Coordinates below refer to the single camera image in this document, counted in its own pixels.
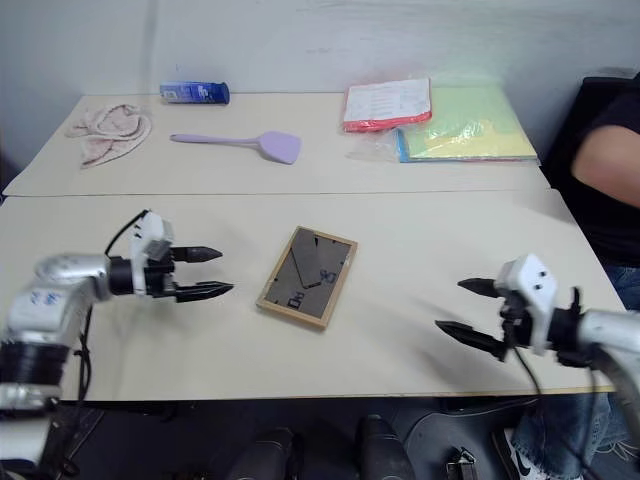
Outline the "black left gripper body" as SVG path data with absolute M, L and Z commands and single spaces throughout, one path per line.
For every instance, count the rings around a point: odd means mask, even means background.
M 154 247 L 143 267 L 146 294 L 153 298 L 174 297 L 185 302 L 183 289 L 174 281 L 176 262 L 187 262 L 187 247 Z

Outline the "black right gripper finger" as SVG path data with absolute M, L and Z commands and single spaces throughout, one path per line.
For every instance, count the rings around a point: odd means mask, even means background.
M 498 291 L 493 279 L 487 278 L 468 278 L 457 282 L 457 285 L 474 294 L 489 298 L 500 298 L 501 293 Z
M 504 341 L 478 332 L 473 327 L 456 321 L 438 320 L 435 322 L 435 325 L 444 333 L 464 345 L 489 353 L 499 361 L 505 359 L 507 344 Z

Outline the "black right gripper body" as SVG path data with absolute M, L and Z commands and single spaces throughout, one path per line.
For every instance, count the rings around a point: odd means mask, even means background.
M 499 311 L 502 318 L 503 340 L 509 347 L 531 345 L 531 315 L 528 303 L 519 293 L 509 293 Z

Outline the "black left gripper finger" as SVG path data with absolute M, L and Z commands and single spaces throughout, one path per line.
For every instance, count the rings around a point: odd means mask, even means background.
M 176 302 L 187 303 L 208 300 L 224 295 L 233 288 L 233 284 L 218 281 L 199 282 L 190 286 L 177 286 Z
M 185 263 L 205 263 L 211 260 L 218 259 L 222 256 L 222 252 L 210 247 L 184 247 L 182 253 L 182 261 Z

